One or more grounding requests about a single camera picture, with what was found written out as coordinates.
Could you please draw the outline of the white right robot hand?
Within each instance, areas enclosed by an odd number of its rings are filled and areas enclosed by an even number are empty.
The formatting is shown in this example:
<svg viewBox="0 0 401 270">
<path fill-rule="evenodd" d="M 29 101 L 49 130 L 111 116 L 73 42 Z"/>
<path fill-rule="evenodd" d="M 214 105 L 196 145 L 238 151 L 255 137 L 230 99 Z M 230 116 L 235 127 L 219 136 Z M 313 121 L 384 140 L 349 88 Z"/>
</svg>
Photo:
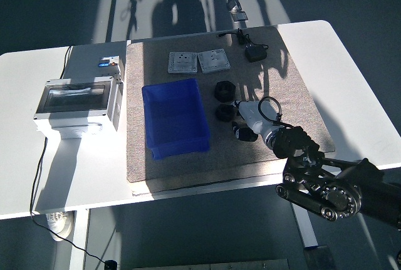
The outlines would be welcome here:
<svg viewBox="0 0 401 270">
<path fill-rule="evenodd" d="M 232 106 L 237 107 L 240 115 L 245 120 L 248 127 L 255 133 L 262 137 L 265 144 L 268 143 L 275 130 L 279 126 L 274 125 L 269 120 L 266 120 L 259 112 L 259 101 L 239 101 L 235 100 L 231 103 Z"/>
</svg>

